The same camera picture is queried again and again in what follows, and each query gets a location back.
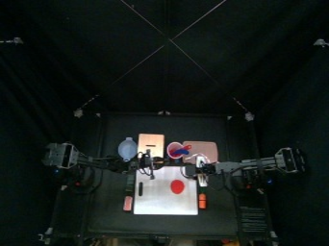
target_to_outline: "orange object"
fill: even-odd
[[[208,201],[207,201],[207,194],[200,194],[200,209],[207,209]]]

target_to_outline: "black wall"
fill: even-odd
[[[70,140],[69,112],[39,74],[22,76],[0,53],[0,245],[42,245],[55,196],[42,158],[51,141]]]
[[[260,112],[257,129],[263,155],[299,147],[308,172],[280,176],[271,194],[275,226],[283,245],[326,245],[329,228],[329,50],[319,49]]]

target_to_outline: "black enclosure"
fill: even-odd
[[[267,201],[281,245],[327,245],[328,23],[327,0],[0,1],[0,245],[45,245],[49,143],[101,157],[141,132],[212,140],[221,161],[301,148],[307,172],[275,175]],[[63,197],[57,223],[75,234],[89,201]]]

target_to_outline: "red circle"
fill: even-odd
[[[181,180],[174,180],[172,181],[170,188],[176,194],[181,194],[185,189],[185,184]]]

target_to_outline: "red object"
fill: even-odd
[[[207,194],[201,193],[200,194],[200,209],[207,209],[208,206],[208,201],[207,201]]]
[[[170,188],[176,194],[181,194],[185,189],[185,184],[181,180],[174,180],[172,182]]]
[[[132,206],[133,206],[133,197],[132,196],[126,196],[125,197],[124,210],[125,211],[132,211]]]

